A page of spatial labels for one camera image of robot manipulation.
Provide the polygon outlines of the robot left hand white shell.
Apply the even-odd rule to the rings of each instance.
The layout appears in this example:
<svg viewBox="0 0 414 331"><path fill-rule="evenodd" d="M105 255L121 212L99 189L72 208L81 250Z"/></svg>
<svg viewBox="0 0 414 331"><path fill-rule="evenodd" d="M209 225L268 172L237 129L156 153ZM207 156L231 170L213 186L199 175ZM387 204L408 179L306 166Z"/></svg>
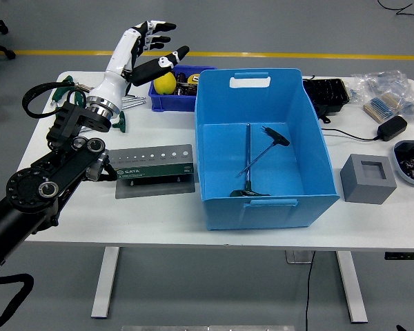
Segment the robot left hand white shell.
<svg viewBox="0 0 414 331"><path fill-rule="evenodd" d="M141 86L169 73L189 52L182 46L170 54L135 66L146 50L162 49L170 39L161 32L174 30L176 25L165 21L145 21L127 29L121 36L104 72L103 81L87 97L87 105L99 104L116 109L128 85Z"/></svg>

